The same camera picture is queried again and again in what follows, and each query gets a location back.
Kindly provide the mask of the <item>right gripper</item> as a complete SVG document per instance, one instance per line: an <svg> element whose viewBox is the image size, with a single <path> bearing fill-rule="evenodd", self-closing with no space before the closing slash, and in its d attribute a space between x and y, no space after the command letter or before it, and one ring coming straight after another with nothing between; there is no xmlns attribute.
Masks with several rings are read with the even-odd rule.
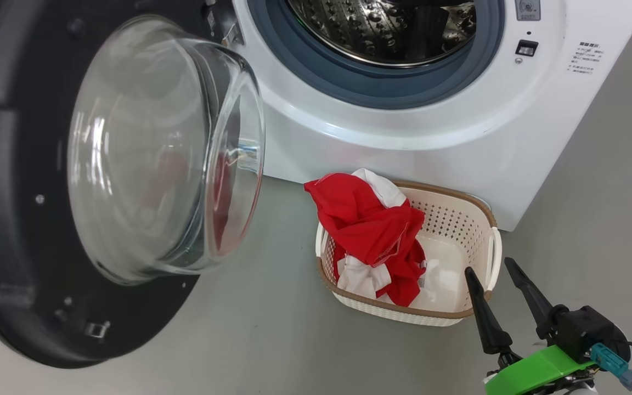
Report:
<svg viewBox="0 0 632 395"><path fill-rule="evenodd" d="M516 260L505 257L505 265L514 286L522 292L529 307L539 339L554 341L555 330L549 316L554 306L519 267ZM482 350L486 354L511 353L511 336L502 330L495 318L476 272L467 267L464 276ZM577 363L559 346L552 345L488 377L484 381L484 390L486 395L531 395L559 391L571 387L577 373L593 365L595 363L592 360Z"/></svg>

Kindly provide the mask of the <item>red garment with white collar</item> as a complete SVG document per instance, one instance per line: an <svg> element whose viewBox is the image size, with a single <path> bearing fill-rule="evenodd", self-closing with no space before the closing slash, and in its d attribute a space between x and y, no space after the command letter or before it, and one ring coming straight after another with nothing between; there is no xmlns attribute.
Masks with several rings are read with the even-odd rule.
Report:
<svg viewBox="0 0 632 395"><path fill-rule="evenodd" d="M426 272L428 260L418 240L407 253L399 253L385 263L391 282L376 291L376 297L387 296L391 303L408 307L420 293L419 278Z"/></svg>

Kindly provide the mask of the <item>red and white striped garment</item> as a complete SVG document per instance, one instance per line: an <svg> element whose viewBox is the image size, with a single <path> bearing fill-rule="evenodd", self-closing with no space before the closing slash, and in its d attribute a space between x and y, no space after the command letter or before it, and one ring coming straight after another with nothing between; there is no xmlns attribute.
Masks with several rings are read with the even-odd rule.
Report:
<svg viewBox="0 0 632 395"><path fill-rule="evenodd" d="M335 242L334 275L341 290L376 297L391 282L385 263L411 248L425 215L387 178L359 168L329 173L304 185L321 226Z"/></svg>

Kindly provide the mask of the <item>black round glass washer door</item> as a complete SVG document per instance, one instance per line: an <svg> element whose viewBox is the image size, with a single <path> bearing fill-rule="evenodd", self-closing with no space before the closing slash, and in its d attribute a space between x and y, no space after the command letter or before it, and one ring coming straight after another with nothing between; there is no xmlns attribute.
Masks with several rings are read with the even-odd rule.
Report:
<svg viewBox="0 0 632 395"><path fill-rule="evenodd" d="M239 249L266 127L235 0L0 0L0 340L134 352Z"/></svg>

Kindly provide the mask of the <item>cream perforated laundry basket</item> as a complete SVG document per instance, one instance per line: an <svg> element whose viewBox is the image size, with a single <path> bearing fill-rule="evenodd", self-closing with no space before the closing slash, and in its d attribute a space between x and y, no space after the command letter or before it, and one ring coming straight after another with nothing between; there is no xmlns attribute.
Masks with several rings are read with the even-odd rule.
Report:
<svg viewBox="0 0 632 395"><path fill-rule="evenodd" d="M346 307L402 323L447 327L473 315L464 276L472 268L489 300L503 262L501 233L489 206L476 196L456 190L397 180L411 205L425 215L416 239L427 258L437 260L431 308L399 307L341 290L334 275L335 242L317 227L314 252L319 277Z"/></svg>

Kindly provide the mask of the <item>white front-load washing machine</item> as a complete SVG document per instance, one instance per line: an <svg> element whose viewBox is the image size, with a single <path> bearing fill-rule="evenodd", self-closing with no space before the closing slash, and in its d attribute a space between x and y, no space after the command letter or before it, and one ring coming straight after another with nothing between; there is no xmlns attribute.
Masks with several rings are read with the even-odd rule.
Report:
<svg viewBox="0 0 632 395"><path fill-rule="evenodd" d="M475 0L459 52L394 69L316 40L284 0L199 0L201 15L249 62L264 100L265 173L305 183L368 168L461 191L512 231L632 37L632 0ZM534 57L519 40L538 42Z"/></svg>

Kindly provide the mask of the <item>grey warning label sticker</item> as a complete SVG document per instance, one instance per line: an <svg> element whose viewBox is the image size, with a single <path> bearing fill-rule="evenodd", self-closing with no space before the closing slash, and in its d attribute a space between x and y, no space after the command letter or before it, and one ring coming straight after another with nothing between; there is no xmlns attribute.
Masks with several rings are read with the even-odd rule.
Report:
<svg viewBox="0 0 632 395"><path fill-rule="evenodd" d="M515 0L515 5L517 20L541 20L541 0Z"/></svg>

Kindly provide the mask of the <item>perforated steel washer drum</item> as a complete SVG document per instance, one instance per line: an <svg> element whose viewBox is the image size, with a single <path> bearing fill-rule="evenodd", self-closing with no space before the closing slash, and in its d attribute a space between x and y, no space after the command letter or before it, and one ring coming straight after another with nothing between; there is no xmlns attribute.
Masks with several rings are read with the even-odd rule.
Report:
<svg viewBox="0 0 632 395"><path fill-rule="evenodd" d="M319 43L363 64L436 63L476 35L475 0L284 0Z"/></svg>

